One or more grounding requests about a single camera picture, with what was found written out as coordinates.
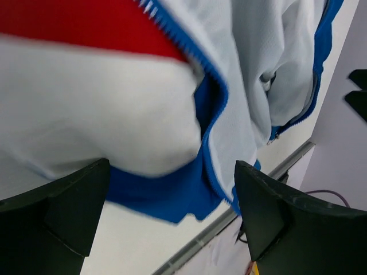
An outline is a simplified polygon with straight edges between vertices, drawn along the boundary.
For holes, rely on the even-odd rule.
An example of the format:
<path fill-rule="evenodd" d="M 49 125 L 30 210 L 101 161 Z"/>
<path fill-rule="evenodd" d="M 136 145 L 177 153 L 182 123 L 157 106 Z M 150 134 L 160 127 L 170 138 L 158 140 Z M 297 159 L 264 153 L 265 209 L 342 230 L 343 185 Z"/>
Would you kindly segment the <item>blue white red jacket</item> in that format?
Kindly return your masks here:
<path fill-rule="evenodd" d="M 2 1 L 1 198 L 111 165 L 107 199 L 239 211 L 235 163 L 308 118 L 341 1 Z"/>

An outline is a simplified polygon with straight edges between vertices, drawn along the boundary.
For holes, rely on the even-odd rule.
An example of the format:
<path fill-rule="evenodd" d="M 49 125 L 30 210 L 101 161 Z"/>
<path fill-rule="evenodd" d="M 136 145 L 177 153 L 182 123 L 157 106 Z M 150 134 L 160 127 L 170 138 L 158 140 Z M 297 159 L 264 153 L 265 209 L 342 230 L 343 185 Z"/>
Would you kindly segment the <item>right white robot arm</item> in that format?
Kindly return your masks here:
<path fill-rule="evenodd" d="M 353 111 L 364 121 L 367 122 L 367 94 L 366 94 L 366 69 L 356 69 L 348 75 L 348 79 L 358 88 L 344 96 L 344 101 Z"/>

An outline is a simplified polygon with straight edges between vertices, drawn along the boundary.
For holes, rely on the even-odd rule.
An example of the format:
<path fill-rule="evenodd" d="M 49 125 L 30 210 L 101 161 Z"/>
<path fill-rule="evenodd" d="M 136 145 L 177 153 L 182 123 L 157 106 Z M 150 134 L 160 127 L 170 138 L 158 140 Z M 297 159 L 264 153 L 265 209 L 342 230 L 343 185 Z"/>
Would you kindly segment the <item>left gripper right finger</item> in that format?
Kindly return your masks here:
<path fill-rule="evenodd" d="M 251 260 L 260 274 L 366 273 L 366 212 L 312 197 L 244 161 L 235 186 Z"/>

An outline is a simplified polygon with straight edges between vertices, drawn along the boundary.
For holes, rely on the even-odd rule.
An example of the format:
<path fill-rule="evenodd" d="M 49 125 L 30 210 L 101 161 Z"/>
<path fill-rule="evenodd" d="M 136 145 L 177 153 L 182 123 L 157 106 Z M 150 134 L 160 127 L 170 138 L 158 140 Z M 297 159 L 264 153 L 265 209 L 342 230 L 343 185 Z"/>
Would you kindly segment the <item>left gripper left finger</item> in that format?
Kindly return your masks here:
<path fill-rule="evenodd" d="M 1 274 L 80 274 L 110 183 L 98 161 L 1 201 Z"/>

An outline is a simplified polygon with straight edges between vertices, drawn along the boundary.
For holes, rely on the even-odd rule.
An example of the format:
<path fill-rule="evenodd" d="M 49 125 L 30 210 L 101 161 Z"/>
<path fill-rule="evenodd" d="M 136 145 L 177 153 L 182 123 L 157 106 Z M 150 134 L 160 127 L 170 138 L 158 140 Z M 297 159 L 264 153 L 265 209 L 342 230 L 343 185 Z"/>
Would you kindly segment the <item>metal zipper pull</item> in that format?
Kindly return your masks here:
<path fill-rule="evenodd" d="M 274 134 L 274 136 L 271 136 L 270 140 L 267 142 L 267 145 L 270 145 L 270 144 L 272 144 L 274 141 L 278 140 L 278 139 L 279 139 L 279 136 L 280 136 L 280 135 L 279 135 L 278 133 Z"/>

